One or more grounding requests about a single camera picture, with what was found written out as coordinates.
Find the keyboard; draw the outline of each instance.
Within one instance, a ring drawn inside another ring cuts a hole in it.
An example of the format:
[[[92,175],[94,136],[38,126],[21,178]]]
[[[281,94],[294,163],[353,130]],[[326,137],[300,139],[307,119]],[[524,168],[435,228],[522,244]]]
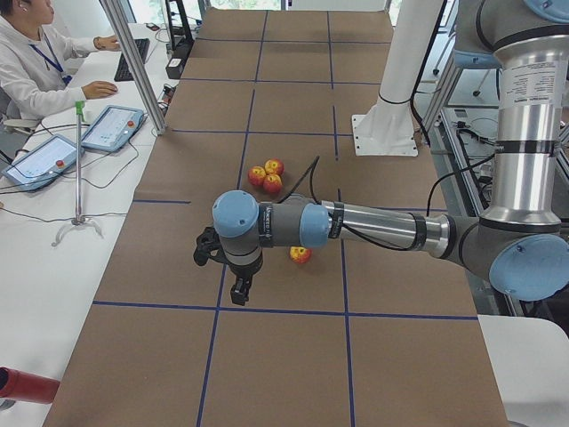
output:
[[[142,58],[142,63],[146,61],[146,55],[148,54],[148,47],[150,46],[150,39],[148,38],[136,38],[134,43],[139,50],[140,57]],[[128,69],[128,64],[126,63],[126,58],[124,54],[121,53],[121,58],[118,60],[118,67],[116,68],[115,81],[116,82],[128,82],[134,80],[131,72]]]

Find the red apple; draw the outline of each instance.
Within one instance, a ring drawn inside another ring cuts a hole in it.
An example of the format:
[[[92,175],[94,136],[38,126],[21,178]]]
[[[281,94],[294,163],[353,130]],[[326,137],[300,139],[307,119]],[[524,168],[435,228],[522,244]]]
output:
[[[289,255],[291,260],[297,264],[304,264],[309,261],[310,256],[312,255],[312,249],[302,246],[292,246],[289,251]]]
[[[247,179],[255,187],[262,187],[266,176],[267,173],[265,169],[263,169],[263,166],[253,166],[249,169],[249,172],[247,172]]]
[[[269,173],[263,182],[263,188],[269,194],[278,194],[283,189],[283,182],[281,177],[276,173]]]
[[[285,171],[285,164],[278,158],[270,158],[265,162],[265,171],[267,173],[276,173],[280,176]]]

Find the blue lanyard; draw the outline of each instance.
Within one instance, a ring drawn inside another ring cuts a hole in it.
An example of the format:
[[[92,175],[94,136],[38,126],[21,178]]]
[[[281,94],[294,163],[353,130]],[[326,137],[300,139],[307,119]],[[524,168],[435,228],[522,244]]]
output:
[[[52,64],[52,66],[55,69],[57,69],[60,73],[62,73],[63,67],[61,66],[60,62],[58,61],[57,56],[55,55],[55,52],[53,51],[52,44],[50,43],[50,39],[47,38],[46,35],[44,35],[44,37],[45,37],[45,42],[47,43],[47,47],[50,48],[50,52],[52,53],[53,60],[51,58],[48,58],[47,56],[45,56],[45,54],[42,51],[40,51],[35,44],[31,44],[30,47],[32,49],[34,49],[37,52],[37,54],[42,56],[42,58],[44,58],[47,62]],[[65,83],[65,86],[67,86],[69,84],[69,82],[71,81],[71,76],[62,76],[61,79],[63,80],[63,83]]]

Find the red cylinder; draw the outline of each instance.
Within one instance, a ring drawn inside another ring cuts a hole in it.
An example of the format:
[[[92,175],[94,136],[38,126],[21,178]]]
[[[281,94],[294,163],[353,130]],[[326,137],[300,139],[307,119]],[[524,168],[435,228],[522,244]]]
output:
[[[52,403],[60,382],[52,378],[0,367],[0,398]]]

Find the warning label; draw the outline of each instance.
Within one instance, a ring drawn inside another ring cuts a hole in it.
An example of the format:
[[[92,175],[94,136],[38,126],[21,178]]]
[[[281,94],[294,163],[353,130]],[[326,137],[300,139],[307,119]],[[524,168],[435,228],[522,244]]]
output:
[[[500,109],[551,104],[561,108],[565,87],[562,62],[552,60],[505,69],[502,73]]]

